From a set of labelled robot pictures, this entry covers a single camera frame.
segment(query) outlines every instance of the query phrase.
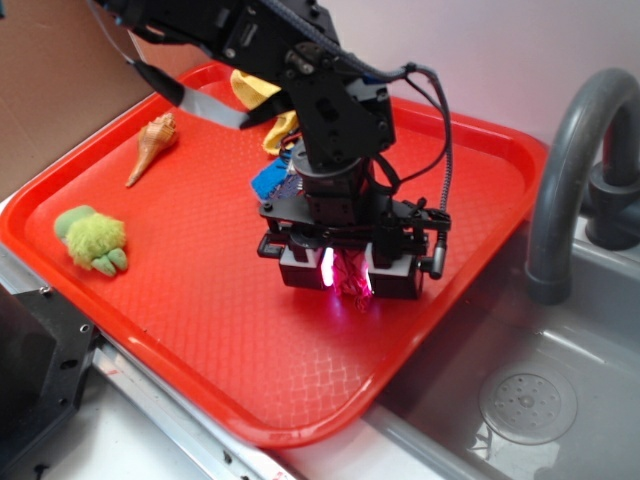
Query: seashell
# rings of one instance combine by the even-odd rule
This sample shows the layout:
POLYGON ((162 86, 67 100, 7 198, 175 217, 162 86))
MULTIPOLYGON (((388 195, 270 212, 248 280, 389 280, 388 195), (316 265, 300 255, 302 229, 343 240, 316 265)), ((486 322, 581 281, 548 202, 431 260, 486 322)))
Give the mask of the seashell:
POLYGON ((136 183, 154 158, 163 150, 171 147, 177 138, 178 132, 172 113, 165 113, 143 127, 138 134, 138 161, 126 186, 131 187, 136 183))

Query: red tray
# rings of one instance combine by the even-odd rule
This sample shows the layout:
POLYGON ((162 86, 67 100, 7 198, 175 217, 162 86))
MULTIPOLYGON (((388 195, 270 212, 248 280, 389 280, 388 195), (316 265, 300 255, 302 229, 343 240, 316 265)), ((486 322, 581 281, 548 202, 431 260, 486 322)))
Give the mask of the red tray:
MULTIPOLYGON (((229 70, 182 81, 238 107, 229 70)), ((438 114, 394 99, 388 158, 408 174, 442 144, 438 114)), ((361 415, 530 210, 546 148, 514 130, 454 116, 453 229, 439 281, 418 301, 374 299, 360 313, 331 291, 283 286, 258 258, 266 231, 249 182, 268 161, 268 127, 231 131, 153 95, 31 181, 0 218, 0 239, 109 337, 230 431, 261 447, 307 444, 361 415), (173 111, 178 144, 131 189, 142 126, 173 111), (53 233, 80 204, 123 220, 130 269, 74 267, 53 233)), ((442 167, 398 199, 437 205, 442 167)))

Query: drain strainer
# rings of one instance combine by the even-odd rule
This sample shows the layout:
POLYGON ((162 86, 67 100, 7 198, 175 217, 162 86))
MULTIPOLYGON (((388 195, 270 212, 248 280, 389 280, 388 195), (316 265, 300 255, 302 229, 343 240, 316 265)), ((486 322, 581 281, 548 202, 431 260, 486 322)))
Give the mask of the drain strainer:
POLYGON ((494 372, 480 390, 480 410, 498 435, 539 445, 565 433, 578 403, 569 382, 544 365, 521 362, 494 372))

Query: sink faucet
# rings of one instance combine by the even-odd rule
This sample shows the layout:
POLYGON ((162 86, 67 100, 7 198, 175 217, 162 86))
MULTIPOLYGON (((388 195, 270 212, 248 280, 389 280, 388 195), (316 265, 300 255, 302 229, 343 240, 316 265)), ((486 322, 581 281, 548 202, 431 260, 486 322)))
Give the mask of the sink faucet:
POLYGON ((525 265, 533 300, 554 305, 569 297, 581 211, 595 245, 624 250, 640 243, 639 151, 638 82, 620 69, 595 74, 565 113, 542 176, 525 265), (592 166, 601 143, 602 162, 592 166))

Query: sink basin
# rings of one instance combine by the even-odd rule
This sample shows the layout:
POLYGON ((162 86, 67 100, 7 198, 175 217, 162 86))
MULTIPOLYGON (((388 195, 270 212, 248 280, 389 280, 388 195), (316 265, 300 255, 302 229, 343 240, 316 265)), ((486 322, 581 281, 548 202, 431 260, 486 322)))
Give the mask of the sink basin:
POLYGON ((526 231, 378 399, 489 478, 636 478, 640 263, 576 240, 573 293, 525 293, 526 231))

